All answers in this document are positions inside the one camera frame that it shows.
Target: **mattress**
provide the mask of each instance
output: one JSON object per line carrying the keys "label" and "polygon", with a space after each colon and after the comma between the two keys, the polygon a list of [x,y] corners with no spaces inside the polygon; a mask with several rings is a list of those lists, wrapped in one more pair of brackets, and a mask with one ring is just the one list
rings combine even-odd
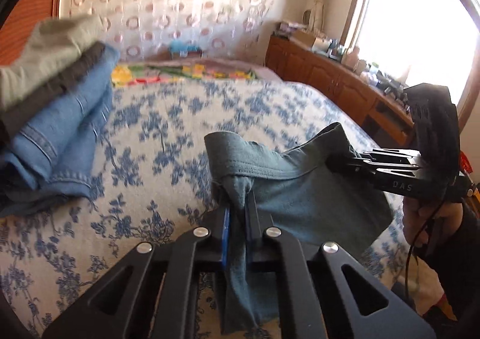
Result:
{"label": "mattress", "polygon": [[[40,335],[140,241],[169,243],[215,209],[203,137],[233,131],[283,152],[339,121],[358,151],[376,147],[327,97],[300,83],[180,80],[115,89],[99,135],[90,200],[70,201],[0,225],[4,295]],[[404,267],[401,197],[387,194],[392,224],[362,263],[386,286]],[[202,276],[197,337],[220,337],[212,281]],[[273,321],[231,338],[280,338]]]}

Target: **teal garment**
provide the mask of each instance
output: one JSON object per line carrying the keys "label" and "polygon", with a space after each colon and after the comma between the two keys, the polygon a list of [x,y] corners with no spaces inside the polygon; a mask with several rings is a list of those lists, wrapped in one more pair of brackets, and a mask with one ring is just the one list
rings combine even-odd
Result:
{"label": "teal garment", "polygon": [[232,202],[226,294],[217,294],[225,334],[278,316],[274,275],[246,271],[244,207],[250,190],[275,226],[307,243],[335,241],[355,259],[392,222],[381,191],[326,167],[332,153],[356,153],[339,123],[282,154],[231,132],[211,133],[205,145],[213,183]]}

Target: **red object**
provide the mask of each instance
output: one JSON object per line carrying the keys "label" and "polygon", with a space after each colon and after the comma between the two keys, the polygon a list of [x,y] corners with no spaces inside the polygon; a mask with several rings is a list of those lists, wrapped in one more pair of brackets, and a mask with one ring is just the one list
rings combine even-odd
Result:
{"label": "red object", "polygon": [[466,155],[462,151],[460,151],[460,168],[467,174],[471,174],[473,172],[473,168],[470,165],[469,159],[467,159]]}

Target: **black sleeve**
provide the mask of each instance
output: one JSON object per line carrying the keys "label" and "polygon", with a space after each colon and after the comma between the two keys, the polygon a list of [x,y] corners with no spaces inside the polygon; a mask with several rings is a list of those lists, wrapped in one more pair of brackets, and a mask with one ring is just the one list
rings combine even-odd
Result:
{"label": "black sleeve", "polygon": [[458,231],[425,257],[434,269],[455,316],[460,319],[472,304],[480,283],[480,223],[474,213],[463,206],[463,220]]}

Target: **person's arm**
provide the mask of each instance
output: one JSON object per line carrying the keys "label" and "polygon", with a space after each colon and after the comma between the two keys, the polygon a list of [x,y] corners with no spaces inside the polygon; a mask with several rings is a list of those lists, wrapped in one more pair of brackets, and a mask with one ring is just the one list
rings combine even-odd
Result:
{"label": "person's arm", "polygon": [[[417,200],[404,198],[404,234],[409,243],[438,204],[420,207]],[[443,217],[442,237],[429,257],[422,257],[434,269],[455,316],[460,319],[471,305],[480,284],[480,225],[474,213],[461,204],[444,204],[437,217]],[[428,243],[423,231],[416,247]]]}

